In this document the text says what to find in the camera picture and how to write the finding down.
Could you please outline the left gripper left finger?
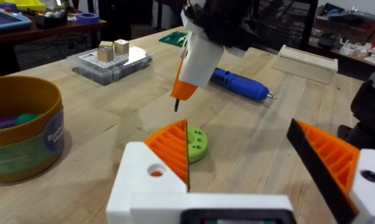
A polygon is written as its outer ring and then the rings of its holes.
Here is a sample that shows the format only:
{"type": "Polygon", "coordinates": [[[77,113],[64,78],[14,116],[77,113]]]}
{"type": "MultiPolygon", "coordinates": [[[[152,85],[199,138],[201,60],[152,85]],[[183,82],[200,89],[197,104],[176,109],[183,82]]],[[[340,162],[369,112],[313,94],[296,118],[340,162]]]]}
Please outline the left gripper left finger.
{"type": "Polygon", "coordinates": [[[187,121],[126,144],[106,206],[108,223],[178,223],[190,190],[187,121]]]}

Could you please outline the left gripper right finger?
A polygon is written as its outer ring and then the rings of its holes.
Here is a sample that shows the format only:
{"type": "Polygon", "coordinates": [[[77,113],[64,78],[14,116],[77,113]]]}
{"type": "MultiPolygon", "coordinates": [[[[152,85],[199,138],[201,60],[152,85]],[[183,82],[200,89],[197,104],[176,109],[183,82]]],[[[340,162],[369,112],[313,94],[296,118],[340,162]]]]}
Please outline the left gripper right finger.
{"type": "Polygon", "coordinates": [[[335,223],[375,223],[375,149],[292,119],[287,139],[311,175],[335,223]]]}

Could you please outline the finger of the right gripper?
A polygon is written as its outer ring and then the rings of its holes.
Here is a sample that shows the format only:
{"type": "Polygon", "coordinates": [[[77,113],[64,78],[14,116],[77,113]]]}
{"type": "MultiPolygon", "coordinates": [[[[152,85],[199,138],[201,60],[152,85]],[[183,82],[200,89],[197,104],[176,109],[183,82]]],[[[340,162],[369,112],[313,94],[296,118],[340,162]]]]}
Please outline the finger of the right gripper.
{"type": "Polygon", "coordinates": [[[171,92],[171,97],[175,98],[175,112],[180,101],[188,100],[198,87],[206,87],[224,51],[223,46],[196,33],[188,33],[171,92]]]}

